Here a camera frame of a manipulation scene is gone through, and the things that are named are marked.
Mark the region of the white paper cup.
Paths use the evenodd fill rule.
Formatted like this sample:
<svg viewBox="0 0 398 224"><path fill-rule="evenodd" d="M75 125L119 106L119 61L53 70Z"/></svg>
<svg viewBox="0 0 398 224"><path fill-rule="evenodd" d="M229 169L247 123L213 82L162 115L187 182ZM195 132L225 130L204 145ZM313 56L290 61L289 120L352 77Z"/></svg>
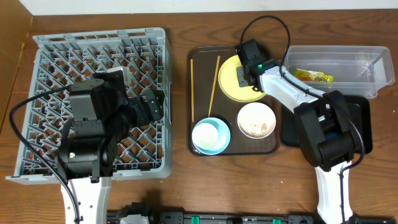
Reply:
<svg viewBox="0 0 398 224"><path fill-rule="evenodd" d="M214 146L218 141L218 130L209 123L198 124L192 132L193 143L203 149Z"/></svg>

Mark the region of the white bowl with food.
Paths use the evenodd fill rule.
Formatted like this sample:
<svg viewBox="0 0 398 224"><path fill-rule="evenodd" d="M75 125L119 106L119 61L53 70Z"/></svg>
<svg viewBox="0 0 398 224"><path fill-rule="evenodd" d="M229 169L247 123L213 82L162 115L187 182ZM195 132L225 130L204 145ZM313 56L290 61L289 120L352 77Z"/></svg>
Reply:
<svg viewBox="0 0 398 224"><path fill-rule="evenodd" d="M259 102L244 105L237 115L238 128L244 135L252 139L268 137L275 130L276 122L273 110Z"/></svg>

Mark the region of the green orange snack wrapper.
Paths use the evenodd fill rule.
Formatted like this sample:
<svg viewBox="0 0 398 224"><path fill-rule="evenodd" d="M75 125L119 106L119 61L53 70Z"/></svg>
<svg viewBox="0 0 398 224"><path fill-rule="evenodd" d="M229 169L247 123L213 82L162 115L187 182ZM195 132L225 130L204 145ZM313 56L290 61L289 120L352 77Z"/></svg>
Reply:
<svg viewBox="0 0 398 224"><path fill-rule="evenodd" d="M298 78L303 82L334 82L332 75L326 75L323 72L296 69L294 71L294 77Z"/></svg>

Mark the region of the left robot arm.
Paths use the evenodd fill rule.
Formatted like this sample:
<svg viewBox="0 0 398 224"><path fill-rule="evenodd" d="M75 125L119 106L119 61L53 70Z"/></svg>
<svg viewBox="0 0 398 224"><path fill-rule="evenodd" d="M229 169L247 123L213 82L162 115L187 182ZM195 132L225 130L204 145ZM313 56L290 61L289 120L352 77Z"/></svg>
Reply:
<svg viewBox="0 0 398 224"><path fill-rule="evenodd" d="M62 130L55 163L67 187L62 189L66 223L105 223L118 143L131 128L164 116L164 92L144 90L129 98L122 71L95 73L72 85L73 117Z"/></svg>

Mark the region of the wooden chopstick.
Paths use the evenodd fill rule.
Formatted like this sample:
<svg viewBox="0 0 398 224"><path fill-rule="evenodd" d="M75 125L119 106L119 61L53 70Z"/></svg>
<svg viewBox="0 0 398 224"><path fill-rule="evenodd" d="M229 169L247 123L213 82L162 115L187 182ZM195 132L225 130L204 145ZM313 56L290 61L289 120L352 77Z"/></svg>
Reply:
<svg viewBox="0 0 398 224"><path fill-rule="evenodd" d="M211 90L211 98L210 98L210 104L209 104L209 109L208 109L208 117L211 115L212 107L213 107L213 100L214 100L214 95L215 95L215 88L216 88L216 83L217 83L217 77L218 77L218 71L220 67L220 58L221 56L217 56L217 62L216 62L216 68L215 68L215 74L214 74L214 79L213 79L213 85L212 85L212 90Z"/></svg>
<svg viewBox="0 0 398 224"><path fill-rule="evenodd" d="M194 104L194 72L193 72L193 59L190 59L190 87L191 87L191 109L192 109L192 122L195 120L195 104Z"/></svg>

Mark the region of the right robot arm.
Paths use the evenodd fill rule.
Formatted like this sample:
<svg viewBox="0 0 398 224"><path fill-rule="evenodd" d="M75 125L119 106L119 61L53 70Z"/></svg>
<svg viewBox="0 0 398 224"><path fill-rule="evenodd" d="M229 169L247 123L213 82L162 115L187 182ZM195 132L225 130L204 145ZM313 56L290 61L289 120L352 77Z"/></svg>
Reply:
<svg viewBox="0 0 398 224"><path fill-rule="evenodd" d="M293 76L281 62L266 57L251 39L235 46L242 65L239 86L250 86L282 103L294 116L300 149L315 168L318 185L317 213L323 223L351 223L353 212L344 195L344 173L361 145L345 96L325 93Z"/></svg>

